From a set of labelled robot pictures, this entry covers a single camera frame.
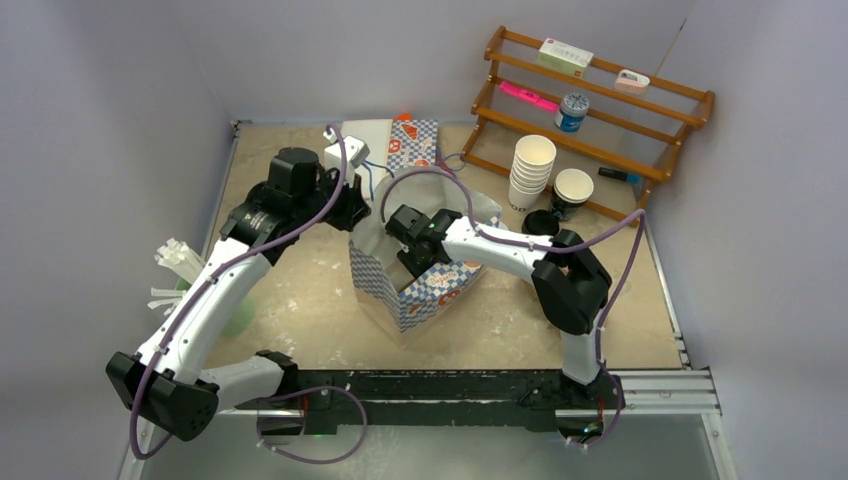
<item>gray wall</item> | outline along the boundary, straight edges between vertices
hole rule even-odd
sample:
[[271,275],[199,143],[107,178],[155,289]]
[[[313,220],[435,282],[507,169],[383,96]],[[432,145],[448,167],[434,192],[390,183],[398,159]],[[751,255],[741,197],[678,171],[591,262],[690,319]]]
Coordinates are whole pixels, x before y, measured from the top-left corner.
[[694,0],[176,4],[214,90],[235,118],[314,121],[408,110],[470,120],[471,101],[488,71],[483,49],[499,25],[653,72]]
[[110,478],[129,416],[103,368],[161,321],[155,248],[201,247],[228,119],[169,2],[2,8],[3,476]]
[[848,5],[698,0],[661,74],[716,91],[651,222],[741,478],[848,472]]

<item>wooden shelf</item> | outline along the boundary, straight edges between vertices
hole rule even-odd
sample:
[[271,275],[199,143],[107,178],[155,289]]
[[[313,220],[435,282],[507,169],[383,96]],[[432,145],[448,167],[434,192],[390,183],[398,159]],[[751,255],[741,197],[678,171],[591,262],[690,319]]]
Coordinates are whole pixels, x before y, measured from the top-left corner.
[[[472,154],[474,144],[477,142],[480,134],[482,133],[483,128],[488,122],[493,122],[502,125],[508,129],[524,134],[543,135],[563,148],[586,155],[589,158],[613,166],[615,168],[642,176],[644,178],[642,192],[636,201],[636,208],[641,208],[647,204],[648,198],[653,188],[655,188],[656,185],[658,185],[659,183],[666,182],[671,178],[672,173],[674,172],[674,168],[677,165],[677,159],[680,154],[681,147],[683,146],[683,142],[689,137],[689,135],[693,131],[700,130],[707,123],[712,113],[712,106],[715,100],[715,95],[711,91],[704,92],[696,90],[685,85],[680,85],[678,83],[660,77],[643,73],[643,75],[646,75],[650,78],[651,88],[667,90],[669,92],[691,98],[698,102],[697,108],[695,108],[694,112],[684,113],[669,108],[667,106],[645,100],[640,97],[628,95],[626,93],[614,90],[604,85],[592,83],[582,78],[565,75],[549,68],[542,67],[535,63],[531,63],[526,60],[507,55],[501,51],[501,47],[505,40],[515,42],[520,45],[533,48],[535,50],[538,50],[539,47],[542,46],[542,40],[528,37],[520,33],[511,32],[503,26],[497,29],[495,34],[489,40],[489,43],[486,45],[486,50],[483,54],[483,58],[491,62],[491,66],[489,68],[489,75],[486,78],[486,81],[483,83],[480,92],[474,98],[474,103],[472,103],[471,105],[471,113],[477,115],[477,126],[475,127],[474,132],[468,138],[468,141],[465,144],[465,148],[463,149],[463,153],[465,154],[469,162],[481,166],[483,168],[495,171],[502,175],[509,174],[509,170],[506,167],[497,165],[496,163],[493,163],[491,161],[485,160],[479,156],[475,156]],[[600,111],[596,108],[589,109],[589,112],[587,114],[589,117],[665,143],[666,148],[660,155],[659,161],[657,162],[657,167],[655,168],[637,162],[636,160],[628,158],[619,153],[610,152],[604,150],[603,148],[599,148],[597,146],[581,142],[568,135],[565,135],[564,133],[553,132],[548,129],[534,125],[530,122],[516,118],[512,115],[508,115],[503,112],[498,112],[492,108],[492,98],[494,96],[494,92],[497,88],[497,85],[504,81],[507,81],[518,88],[539,95],[545,100],[557,104],[561,100],[561,98],[557,95],[553,95],[542,90],[536,89],[534,87],[523,85],[518,82],[505,79],[502,76],[499,76],[498,69],[500,63],[513,65],[515,67],[534,72],[548,78],[553,78],[555,80],[568,83],[576,87],[580,87],[586,91],[598,95],[603,95],[605,97],[609,97],[620,102],[633,105],[635,107],[650,112],[657,113],[659,115],[663,115],[665,117],[681,122],[680,129],[675,135],[669,135],[667,133],[660,132],[645,125],[641,125],[639,123],[618,117],[616,115]],[[611,72],[614,74],[618,74],[619,71],[625,68],[621,65],[617,65],[613,62],[603,60],[598,57],[594,57],[592,59],[590,67],[597,68],[606,72]],[[589,202],[589,207],[616,219],[624,218],[630,213],[614,210],[592,202]]]

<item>tabletop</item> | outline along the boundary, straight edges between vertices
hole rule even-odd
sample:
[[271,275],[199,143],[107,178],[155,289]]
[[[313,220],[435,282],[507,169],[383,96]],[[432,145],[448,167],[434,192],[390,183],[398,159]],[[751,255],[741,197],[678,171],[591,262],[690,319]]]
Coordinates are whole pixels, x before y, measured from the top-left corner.
[[[444,154],[461,150],[472,126],[439,128]],[[243,126],[215,223],[213,241],[230,210],[268,175],[271,158],[284,146],[309,148],[321,155],[323,126]],[[512,157],[513,144],[496,132],[481,136],[485,158]],[[504,206],[502,221],[516,231],[524,214],[509,208],[508,180],[466,166],[458,178]],[[547,194],[535,208],[547,205]],[[615,222],[580,210],[563,228],[589,239]],[[592,251],[618,282],[635,238],[625,228]],[[305,232],[286,249],[277,265],[249,296],[256,314],[235,338],[221,337],[207,368],[249,358],[270,349],[292,356],[309,369],[499,369],[558,368],[559,331],[544,317],[531,286],[517,277],[488,269],[482,278],[415,341],[402,348],[357,304],[348,258],[348,233],[324,224]],[[643,238],[633,270],[610,312],[602,336],[611,368],[681,368],[662,284]]]

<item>marker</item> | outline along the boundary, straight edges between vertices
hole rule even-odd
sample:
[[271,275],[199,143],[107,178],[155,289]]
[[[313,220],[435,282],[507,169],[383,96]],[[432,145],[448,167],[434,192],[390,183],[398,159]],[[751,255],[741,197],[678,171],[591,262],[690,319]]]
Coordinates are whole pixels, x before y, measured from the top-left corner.
[[636,175],[635,173],[627,173],[621,170],[614,170],[612,168],[604,167],[598,169],[598,175],[607,178],[614,178],[616,180],[621,180],[622,182],[627,183],[639,183],[639,181],[642,180],[642,177]]

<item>cardboard box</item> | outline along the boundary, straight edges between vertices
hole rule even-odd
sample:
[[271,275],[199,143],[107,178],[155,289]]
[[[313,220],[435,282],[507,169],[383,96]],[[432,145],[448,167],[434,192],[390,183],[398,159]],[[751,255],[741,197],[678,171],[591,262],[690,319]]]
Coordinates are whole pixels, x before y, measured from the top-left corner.
[[593,56],[592,52],[546,38],[539,48],[536,63],[572,77],[583,78]]

